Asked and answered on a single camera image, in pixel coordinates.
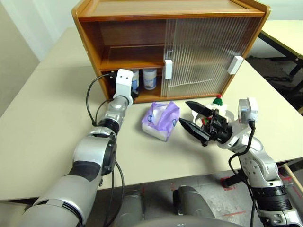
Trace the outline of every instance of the small toy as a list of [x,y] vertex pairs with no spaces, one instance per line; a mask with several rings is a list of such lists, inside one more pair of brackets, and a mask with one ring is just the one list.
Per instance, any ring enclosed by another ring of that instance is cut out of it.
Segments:
[[[222,105],[218,105],[215,103],[211,103],[209,105],[206,106],[208,109],[214,110],[214,109],[218,109],[219,113],[221,116],[225,117],[228,121],[228,117],[226,117],[226,111],[227,111],[227,105],[226,104],[222,104]],[[211,117],[205,117],[203,115],[198,115],[198,113],[196,113],[195,111],[192,111],[192,115],[194,116],[194,123],[198,126],[202,126],[203,124],[207,124],[207,122],[209,120],[211,120]]]
[[213,101],[213,104],[217,104],[217,105],[223,105],[222,99],[221,99],[221,95],[217,95],[216,98]]

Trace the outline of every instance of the red tape mark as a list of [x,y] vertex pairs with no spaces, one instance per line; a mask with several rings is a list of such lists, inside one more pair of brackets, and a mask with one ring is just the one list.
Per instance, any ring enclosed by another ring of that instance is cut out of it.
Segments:
[[291,180],[291,179],[292,179],[292,178],[291,178],[290,176],[281,177],[281,180],[282,180],[282,181],[285,181],[285,180],[289,181],[289,180]]
[[232,186],[232,187],[228,187],[228,188],[225,188],[224,185],[223,185],[223,180],[227,179],[227,178],[230,178],[230,176],[226,176],[226,177],[223,177],[220,179],[220,182],[221,182],[221,185],[224,189],[224,191],[230,191],[230,190],[233,190],[233,189],[236,189],[235,186]]
[[239,212],[235,212],[235,213],[230,213],[230,214],[224,214],[223,216],[232,216],[232,215],[238,215],[238,214],[244,214],[246,213],[246,211],[239,211]]

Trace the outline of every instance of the white table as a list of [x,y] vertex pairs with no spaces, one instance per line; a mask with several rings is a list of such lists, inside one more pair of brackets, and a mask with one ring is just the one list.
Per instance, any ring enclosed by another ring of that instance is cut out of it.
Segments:
[[[37,197],[71,168],[73,150],[92,128],[85,94],[95,78],[75,28],[68,29],[28,79],[0,118],[0,200]],[[303,156],[303,118],[246,61],[228,87],[223,102],[236,114],[238,100],[253,96],[259,105],[256,137],[275,161]],[[98,85],[91,108],[104,100]],[[213,98],[195,101],[208,104]],[[180,117],[190,119],[184,100],[175,101]],[[141,130],[151,103],[135,104],[118,135],[117,160],[126,185],[228,170],[227,150],[203,148],[178,123],[164,142]],[[120,186],[115,171],[115,186]],[[110,176],[102,188],[110,187]]]

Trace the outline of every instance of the wooden cabinet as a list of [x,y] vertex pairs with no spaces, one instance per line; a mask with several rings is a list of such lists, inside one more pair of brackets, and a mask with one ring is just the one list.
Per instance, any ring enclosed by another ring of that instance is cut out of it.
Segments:
[[[222,94],[234,56],[246,57],[270,12],[253,0],[82,0],[72,15],[97,76],[157,68],[157,86],[140,75],[136,103]],[[164,61],[173,61],[172,78]],[[115,82],[100,80],[106,98]]]

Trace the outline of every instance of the tissue box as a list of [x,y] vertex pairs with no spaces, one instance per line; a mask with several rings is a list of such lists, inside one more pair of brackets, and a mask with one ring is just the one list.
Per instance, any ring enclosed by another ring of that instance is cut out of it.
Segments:
[[142,130],[160,140],[167,141],[176,126],[180,108],[175,103],[152,103],[143,117]]

